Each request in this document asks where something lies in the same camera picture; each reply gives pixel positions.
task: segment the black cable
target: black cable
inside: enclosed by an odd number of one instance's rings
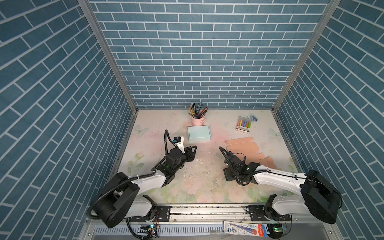
[[[254,172],[251,172],[250,174],[248,174],[244,179],[248,179],[250,176],[253,176],[257,173],[262,173],[262,172],[268,172],[268,170],[266,169],[261,169],[261,170],[257,170],[257,171],[254,171]]]
[[[133,180],[136,180],[136,179],[140,179],[140,178],[145,178],[145,177],[150,177],[150,176],[153,176],[155,175],[155,171],[153,171],[152,173],[149,173],[149,174],[144,174],[144,175],[140,175],[140,176],[135,176],[135,177],[131,177],[131,178],[128,178],[127,180],[124,180],[122,181],[121,183],[119,183],[118,185],[114,186],[113,188],[109,189],[106,193],[104,193],[102,196],[98,197],[98,199],[96,199],[95,202],[93,202],[93,204],[90,205],[90,207],[88,208],[87,210],[87,217],[89,219],[100,219],[99,217],[95,216],[95,215],[92,215],[91,212],[93,210],[93,208],[95,207],[96,204],[98,204],[103,198],[105,198],[108,194],[114,192],[116,189],[124,186],[125,184],[133,181]]]
[[[236,155],[236,154],[242,154],[242,153],[238,152],[238,153],[232,153],[232,154]],[[243,162],[245,162],[245,155],[244,154],[242,154],[242,155],[244,156]]]
[[[228,167],[229,167],[229,169],[231,170],[233,176],[235,177],[235,180],[236,180],[237,184],[240,185],[240,186],[247,186],[251,181],[249,181],[249,182],[246,183],[246,184],[243,184],[244,181],[241,182],[240,180],[238,180],[237,177],[236,177],[236,174],[235,174],[235,170],[234,170],[233,167],[232,167],[231,161],[230,161],[229,158],[228,158],[229,152],[228,152],[227,150],[225,150],[224,148],[222,148],[222,147],[219,147],[219,149],[220,149],[221,154],[223,154],[223,156],[225,157],[225,159],[229,162]]]
[[[268,173],[272,173],[272,174],[276,174],[276,175],[280,175],[280,176],[285,176],[285,177],[300,178],[300,179],[309,180],[309,181],[312,181],[312,182],[320,183],[320,184],[322,184],[322,185],[324,185],[324,186],[326,186],[326,187],[332,189],[332,187],[330,187],[330,186],[328,186],[328,185],[326,185],[326,184],[324,184],[324,183],[322,183],[322,182],[318,182],[318,181],[315,181],[315,180],[312,180],[312,179],[308,179],[308,178],[305,178],[305,177],[288,176],[288,175],[284,175],[284,174],[280,174],[280,173],[271,172],[270,170],[267,171],[267,172],[268,172]],[[343,206],[343,198],[342,198],[341,194],[338,193],[338,191],[334,191],[334,192],[340,197],[340,200],[341,200],[341,201],[340,201],[340,206],[339,206],[339,209],[340,209],[340,208]]]
[[[128,227],[128,229],[129,229],[129,231],[131,232],[132,236],[134,236],[135,238],[140,239],[140,240],[149,240],[149,239],[152,239],[152,237],[137,235],[137,234],[133,231],[131,225],[129,224],[128,218],[126,218],[125,221],[126,221],[126,223],[127,223],[127,227]]]
[[[167,156],[164,156],[155,166],[154,168],[157,168],[158,166],[160,166],[160,164],[163,163],[163,161],[167,158]]]
[[[286,228],[287,227],[287,222],[285,221],[284,215],[283,215],[283,218],[284,218],[285,228]],[[291,214],[291,225],[289,227],[289,231],[286,234],[283,234],[281,237],[286,236],[291,230],[292,230],[292,214]]]
[[[168,140],[172,143],[172,145],[175,146],[175,143],[170,139],[168,130],[166,129],[164,132],[164,146],[166,149],[166,155],[168,154],[167,137],[168,137]]]

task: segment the light blue box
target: light blue box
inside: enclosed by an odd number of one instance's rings
[[[188,127],[189,142],[208,142],[211,140],[209,125]]]

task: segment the metal base plate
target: metal base plate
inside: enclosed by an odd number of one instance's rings
[[[247,206],[247,211],[250,212],[249,216],[251,217],[251,221],[271,221],[271,219],[266,218],[263,207],[264,204]],[[280,219],[273,220],[290,221],[291,216],[289,214],[285,214],[284,216],[281,216]]]
[[[153,221],[169,222],[169,216],[170,216],[170,206],[157,206],[155,219]],[[146,220],[147,219],[145,217],[140,217],[140,216],[129,218],[129,222],[145,222]]]

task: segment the pink cup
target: pink cup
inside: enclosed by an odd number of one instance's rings
[[[191,118],[192,119],[192,126],[196,127],[196,126],[203,126],[203,123],[205,121],[204,118],[199,118],[199,119],[196,119],[196,118]]]

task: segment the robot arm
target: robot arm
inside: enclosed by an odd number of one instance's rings
[[[168,153],[167,138],[175,146]],[[126,217],[141,216],[152,220],[157,204],[148,196],[137,198],[138,194],[153,188],[168,185],[176,172],[186,162],[195,159],[196,146],[184,147],[184,137],[172,141],[168,130],[164,133],[165,156],[152,168],[150,174],[128,177],[119,172],[101,189],[96,200],[87,210],[90,219],[101,219],[108,228],[116,226]]]
[[[271,195],[265,204],[266,216],[275,218],[285,214],[312,214],[326,223],[335,223],[342,205],[341,194],[319,172],[292,173],[269,169],[255,162],[246,164],[232,152],[220,147],[225,157],[227,181],[239,185],[267,184],[295,193],[293,196]]]

